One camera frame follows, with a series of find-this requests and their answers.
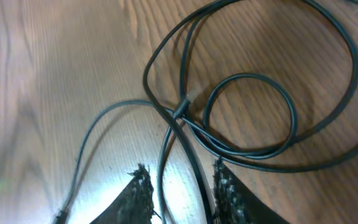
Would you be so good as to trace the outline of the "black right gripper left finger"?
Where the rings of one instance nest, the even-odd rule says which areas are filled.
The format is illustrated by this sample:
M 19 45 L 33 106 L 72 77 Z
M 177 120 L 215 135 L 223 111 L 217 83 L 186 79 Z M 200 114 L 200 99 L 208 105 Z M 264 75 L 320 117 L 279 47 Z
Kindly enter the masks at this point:
M 144 164 L 129 173 L 131 181 L 117 198 L 90 224 L 152 224 L 152 217 L 161 216 L 154 210 L 149 170 Z

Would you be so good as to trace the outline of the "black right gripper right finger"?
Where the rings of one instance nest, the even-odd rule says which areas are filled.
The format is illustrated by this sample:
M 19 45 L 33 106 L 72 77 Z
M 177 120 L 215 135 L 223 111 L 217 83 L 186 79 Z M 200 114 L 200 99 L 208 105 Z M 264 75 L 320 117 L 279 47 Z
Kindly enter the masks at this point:
M 214 163 L 215 219 L 228 224 L 288 224 L 225 166 Z

